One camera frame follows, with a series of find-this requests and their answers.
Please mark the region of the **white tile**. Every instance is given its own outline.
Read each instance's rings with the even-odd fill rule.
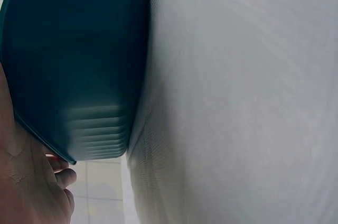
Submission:
[[[123,199],[121,164],[88,162],[88,197]]]
[[[89,199],[90,224],[124,224],[123,202]]]
[[[75,211],[70,224],[89,224],[89,213],[86,198],[74,197]]]
[[[87,196],[87,174],[86,162],[77,162],[76,165],[70,166],[77,174],[77,181],[68,187],[75,196]]]

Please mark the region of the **finger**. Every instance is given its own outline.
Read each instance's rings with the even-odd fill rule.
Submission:
[[[47,156],[47,159],[49,161],[49,164],[52,166],[54,172],[65,170],[69,167],[68,162],[56,156]]]
[[[74,213],[74,209],[75,209],[75,201],[74,201],[74,195],[73,193],[71,193],[69,190],[65,189],[64,190],[67,198],[68,198],[68,201],[69,201],[69,206],[70,206],[70,211],[71,211],[71,214]]]
[[[67,188],[69,185],[75,183],[76,181],[76,173],[72,169],[63,170],[57,174],[55,174],[57,179],[57,183],[61,189]]]

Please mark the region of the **teal plastic bowl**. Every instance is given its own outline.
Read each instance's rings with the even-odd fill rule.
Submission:
[[[128,146],[147,52],[148,0],[4,0],[0,62],[14,114],[74,164]]]

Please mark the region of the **white surface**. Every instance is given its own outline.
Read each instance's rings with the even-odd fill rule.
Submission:
[[[152,0],[140,220],[337,224],[338,0]]]
[[[135,208],[135,196],[130,180],[130,172],[127,166],[126,155],[121,158],[123,207],[125,212],[125,224],[140,224]]]

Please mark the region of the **skin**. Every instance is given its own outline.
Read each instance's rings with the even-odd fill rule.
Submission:
[[[53,156],[15,122],[0,64],[0,224],[69,224],[76,181],[68,163]]]

